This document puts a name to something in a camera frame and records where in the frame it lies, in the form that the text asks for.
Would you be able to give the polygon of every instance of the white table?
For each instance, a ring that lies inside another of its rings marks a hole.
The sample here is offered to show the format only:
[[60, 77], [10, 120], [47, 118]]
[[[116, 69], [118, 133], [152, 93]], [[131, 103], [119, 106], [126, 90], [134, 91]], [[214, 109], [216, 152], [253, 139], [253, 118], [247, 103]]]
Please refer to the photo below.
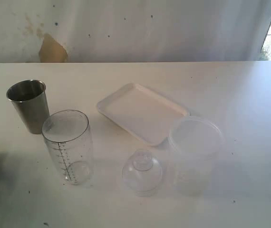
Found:
[[[7, 89], [47, 85], [51, 113], [89, 116], [92, 185], [60, 179], [41, 135], [27, 132]], [[98, 101], [129, 82], [148, 86], [215, 122], [228, 149], [202, 195], [172, 185], [168, 141], [147, 147], [99, 114]], [[158, 193], [139, 198], [121, 182], [126, 159], [149, 148], [166, 166]], [[0, 64], [0, 228], [271, 228], [271, 62]]]

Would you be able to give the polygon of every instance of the metal tumbler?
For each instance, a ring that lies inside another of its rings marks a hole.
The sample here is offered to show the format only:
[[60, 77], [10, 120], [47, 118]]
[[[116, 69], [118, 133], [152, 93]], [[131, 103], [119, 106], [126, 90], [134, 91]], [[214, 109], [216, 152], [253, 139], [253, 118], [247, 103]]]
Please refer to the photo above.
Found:
[[7, 91], [7, 98], [32, 134], [40, 134], [50, 116], [45, 91], [46, 85], [39, 80], [18, 82]]

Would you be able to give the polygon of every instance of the clear plastic measuring cup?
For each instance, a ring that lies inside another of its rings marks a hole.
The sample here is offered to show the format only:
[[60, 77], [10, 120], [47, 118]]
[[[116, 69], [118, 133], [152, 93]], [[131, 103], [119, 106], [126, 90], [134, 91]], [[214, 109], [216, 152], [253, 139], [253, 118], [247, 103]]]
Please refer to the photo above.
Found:
[[71, 184], [81, 184], [93, 175], [92, 138], [88, 117], [76, 110], [51, 115], [42, 134], [55, 167]]

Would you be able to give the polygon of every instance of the clear plastic dome lid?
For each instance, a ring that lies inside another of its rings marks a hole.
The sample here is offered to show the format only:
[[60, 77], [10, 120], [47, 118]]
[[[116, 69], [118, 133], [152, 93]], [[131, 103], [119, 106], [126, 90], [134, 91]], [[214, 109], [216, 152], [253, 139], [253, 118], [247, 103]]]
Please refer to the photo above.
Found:
[[137, 150], [126, 162], [122, 170], [124, 183], [136, 193], [150, 192], [162, 180], [159, 161], [148, 150]]
[[209, 120], [188, 116], [170, 130], [169, 143], [183, 158], [210, 159], [222, 149], [224, 138], [221, 130]]

